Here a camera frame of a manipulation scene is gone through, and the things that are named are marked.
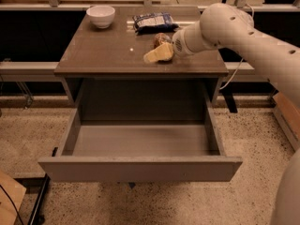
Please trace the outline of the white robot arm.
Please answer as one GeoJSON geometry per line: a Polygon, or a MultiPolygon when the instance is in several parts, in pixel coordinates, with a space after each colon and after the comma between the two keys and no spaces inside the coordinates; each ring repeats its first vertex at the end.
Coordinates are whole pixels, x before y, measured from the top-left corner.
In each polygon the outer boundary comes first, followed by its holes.
{"type": "MultiPolygon", "coordinates": [[[[155,63],[206,50],[227,48],[250,63],[296,107],[300,107],[300,49],[254,28],[246,12],[226,4],[207,7],[200,19],[147,53],[143,59],[155,63]]],[[[300,225],[300,150],[283,173],[270,225],[300,225]]]]}

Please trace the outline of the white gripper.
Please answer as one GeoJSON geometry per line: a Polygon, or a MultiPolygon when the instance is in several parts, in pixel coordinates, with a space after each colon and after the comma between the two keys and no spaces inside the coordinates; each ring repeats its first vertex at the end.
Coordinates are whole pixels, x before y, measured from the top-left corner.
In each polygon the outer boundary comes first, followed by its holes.
{"type": "Polygon", "coordinates": [[[165,42],[143,56],[145,63],[170,61],[173,50],[179,56],[192,55],[203,50],[203,37],[198,25],[190,25],[178,30],[172,36],[172,44],[165,42]]]}

